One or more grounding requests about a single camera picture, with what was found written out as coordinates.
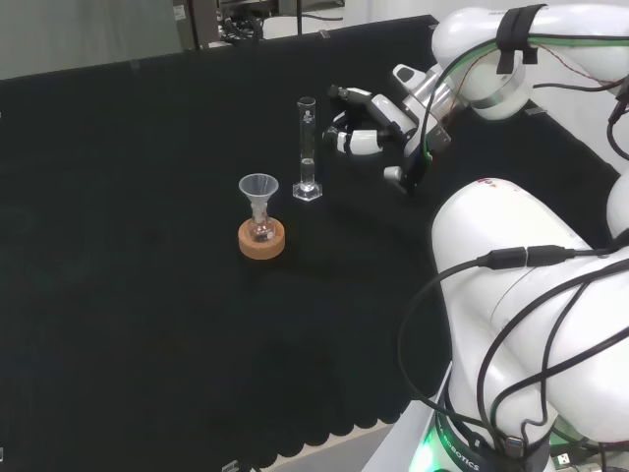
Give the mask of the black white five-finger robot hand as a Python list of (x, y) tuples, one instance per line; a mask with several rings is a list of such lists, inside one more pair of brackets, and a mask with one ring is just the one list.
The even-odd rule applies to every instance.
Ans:
[(408, 158), (421, 154), (421, 145), (412, 141), (418, 125), (385, 95), (332, 85), (328, 96), (344, 107), (322, 134), (323, 142), (337, 152), (372, 156), (386, 143), (397, 143)]

